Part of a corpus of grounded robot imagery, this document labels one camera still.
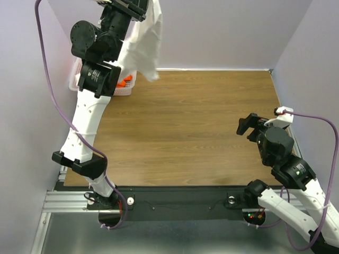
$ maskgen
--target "bolt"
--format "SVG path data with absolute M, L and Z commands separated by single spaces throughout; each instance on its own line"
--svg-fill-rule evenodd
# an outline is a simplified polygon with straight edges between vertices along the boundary
M 134 198 L 129 197 L 129 198 L 127 199 L 127 204 L 128 204 L 128 205 L 134 204 Z
M 233 196 L 228 197 L 228 203 L 231 205 L 235 204 L 235 197 Z

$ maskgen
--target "black bracket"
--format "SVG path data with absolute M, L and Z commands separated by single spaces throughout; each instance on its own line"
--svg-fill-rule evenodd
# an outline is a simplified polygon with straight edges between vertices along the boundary
M 52 154 L 52 160 L 62 166 L 69 167 L 79 175 L 89 177 L 92 180 L 101 176 L 107 167 L 106 159 L 95 153 L 91 160 L 80 163 L 79 160 L 71 161 L 64 156 L 63 152 L 56 151 Z
M 310 241 L 311 241 L 313 239 L 314 235 L 315 235 L 315 231 L 310 231 L 309 233 L 311 235 L 311 238 L 310 238 Z M 315 254 L 322 254 L 322 253 L 338 254 L 339 253 L 339 248 L 328 245 L 326 243 L 324 237 L 323 237 L 323 234 L 321 234 L 321 233 L 320 233 L 319 237 L 317 238 L 317 241 L 311 247 L 311 250 Z
M 119 186 L 126 199 L 134 199 L 133 205 L 128 207 L 128 221 L 242 220 L 242 209 L 258 208 L 258 205 L 246 203 L 244 189 L 244 186 Z M 99 212 L 118 208 L 116 202 L 109 208 L 100 204 L 87 206 L 88 210 Z
M 249 114 L 246 118 L 239 119 L 239 126 L 237 129 L 237 135 L 244 135 L 249 128 L 254 128 L 247 139 L 251 142 L 256 142 L 256 137 L 262 130 L 266 130 L 267 127 L 264 125 L 268 119 L 258 116 L 255 113 Z
M 261 193 L 268 187 L 266 183 L 258 179 L 250 182 L 244 191 L 245 203 L 249 207 L 258 206 L 258 197 L 261 197 Z
M 135 203 L 135 194 L 134 193 L 124 193 L 123 194 L 124 198 L 127 200 L 129 197 L 132 197 Z M 95 194 L 94 193 L 90 193 L 89 194 L 89 198 L 94 198 L 95 199 Z M 134 203 L 131 205 L 128 205 L 127 209 L 128 210 L 133 210 L 134 208 Z M 96 202 L 94 204 L 87 204 L 87 210 L 89 211 L 102 211 L 102 210 L 118 210 L 119 209 L 119 205 L 118 202 L 114 203 L 114 204 L 110 204 L 110 207 L 107 207 L 107 205 L 105 204 L 101 204 L 99 202 Z

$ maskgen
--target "gray floor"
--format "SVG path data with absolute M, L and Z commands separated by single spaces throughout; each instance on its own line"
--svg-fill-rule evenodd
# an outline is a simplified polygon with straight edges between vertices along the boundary
M 267 223 L 275 221 L 268 216 Z M 295 242 L 306 242 L 295 234 Z M 126 222 L 101 229 L 94 213 L 53 214 L 42 253 L 290 254 L 284 225 L 256 230 L 241 221 Z

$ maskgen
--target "cable connector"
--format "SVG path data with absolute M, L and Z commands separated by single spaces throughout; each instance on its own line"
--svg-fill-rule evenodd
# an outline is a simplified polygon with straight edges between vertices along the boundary
M 284 113 L 284 111 L 293 112 L 292 108 L 289 107 L 278 107 L 274 109 L 274 115 L 277 115 L 277 118 L 273 118 L 265 122 L 265 126 L 273 126 L 286 128 L 293 122 L 293 115 Z

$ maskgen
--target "white wall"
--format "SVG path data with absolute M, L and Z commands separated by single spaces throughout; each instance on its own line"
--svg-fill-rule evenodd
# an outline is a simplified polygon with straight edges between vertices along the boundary
M 69 36 L 79 20 L 97 23 L 89 0 L 49 0 Z M 273 68 L 311 0 L 160 0 L 163 68 Z
M 46 85 L 34 2 L 0 2 L 0 252 L 5 254 L 30 253 L 46 190 L 60 168 L 51 154 L 67 136 Z M 40 9 L 51 80 L 71 116 L 76 94 L 67 87 L 68 38 L 47 1 Z
M 339 1 L 314 0 L 273 71 L 274 85 L 283 105 L 327 117 L 337 127 L 338 42 Z M 315 170 L 321 184 L 327 186 L 334 149 L 332 128 L 319 120 L 298 117 L 293 130 L 304 159 Z M 338 179 L 336 173 L 331 200 L 337 207 Z

